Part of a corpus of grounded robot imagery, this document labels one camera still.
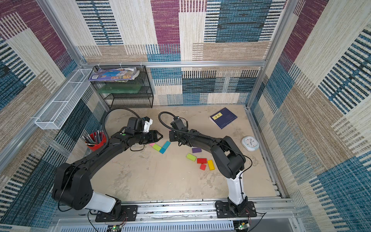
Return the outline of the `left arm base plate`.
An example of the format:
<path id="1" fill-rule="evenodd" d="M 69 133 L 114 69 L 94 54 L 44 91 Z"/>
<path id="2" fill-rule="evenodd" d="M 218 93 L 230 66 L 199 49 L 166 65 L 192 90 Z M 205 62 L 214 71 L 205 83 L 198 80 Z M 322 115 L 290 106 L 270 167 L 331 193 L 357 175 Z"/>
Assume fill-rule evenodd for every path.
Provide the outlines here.
<path id="1" fill-rule="evenodd" d="M 95 222 L 123 222 L 135 221 L 137 217 L 138 205 L 115 206 L 109 213 L 99 211 Z"/>

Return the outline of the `teal long block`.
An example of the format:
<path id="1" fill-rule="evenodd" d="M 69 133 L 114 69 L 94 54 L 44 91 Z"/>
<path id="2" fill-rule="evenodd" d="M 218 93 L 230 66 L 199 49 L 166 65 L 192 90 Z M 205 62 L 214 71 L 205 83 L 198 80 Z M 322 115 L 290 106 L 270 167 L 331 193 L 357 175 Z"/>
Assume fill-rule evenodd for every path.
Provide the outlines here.
<path id="1" fill-rule="evenodd" d="M 166 143 L 162 146 L 163 149 L 167 149 L 170 146 L 171 142 L 166 141 Z"/>

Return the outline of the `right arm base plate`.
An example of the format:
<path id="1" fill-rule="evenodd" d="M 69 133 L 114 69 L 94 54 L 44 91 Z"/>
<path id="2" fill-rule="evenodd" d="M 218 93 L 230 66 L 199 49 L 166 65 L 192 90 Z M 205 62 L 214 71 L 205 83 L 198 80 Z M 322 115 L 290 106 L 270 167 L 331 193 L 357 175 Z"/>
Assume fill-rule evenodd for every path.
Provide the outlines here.
<path id="1" fill-rule="evenodd" d="M 257 212 L 252 201 L 235 206 L 233 203 L 216 201 L 214 203 L 218 218 L 255 218 Z"/>

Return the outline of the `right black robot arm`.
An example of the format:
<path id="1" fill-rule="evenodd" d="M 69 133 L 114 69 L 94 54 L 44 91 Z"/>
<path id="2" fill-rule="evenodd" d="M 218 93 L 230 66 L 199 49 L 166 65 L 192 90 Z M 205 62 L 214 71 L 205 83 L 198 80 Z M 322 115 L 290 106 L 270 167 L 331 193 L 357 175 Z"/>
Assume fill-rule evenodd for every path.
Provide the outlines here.
<path id="1" fill-rule="evenodd" d="M 188 132 L 171 130 L 171 142 L 178 145 L 201 148 L 211 153 L 219 172 L 227 179 L 228 201 L 232 207 L 241 211 L 247 205 L 248 198 L 243 190 L 243 172 L 246 158 L 229 136 L 214 138 L 203 135 L 196 130 Z"/>

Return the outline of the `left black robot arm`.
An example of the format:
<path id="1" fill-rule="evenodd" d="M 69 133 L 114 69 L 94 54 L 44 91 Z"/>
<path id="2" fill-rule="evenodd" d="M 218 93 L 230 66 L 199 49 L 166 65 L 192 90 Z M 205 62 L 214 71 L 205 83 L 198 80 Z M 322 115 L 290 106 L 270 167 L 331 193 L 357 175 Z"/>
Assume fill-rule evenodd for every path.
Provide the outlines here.
<path id="1" fill-rule="evenodd" d="M 95 192 L 90 180 L 106 163 L 131 146 L 156 143 L 162 138 L 163 135 L 157 130 L 136 132 L 133 135 L 115 133 L 100 149 L 71 164 L 65 162 L 57 168 L 52 198 L 75 210 L 92 209 L 110 213 L 118 200 Z"/>

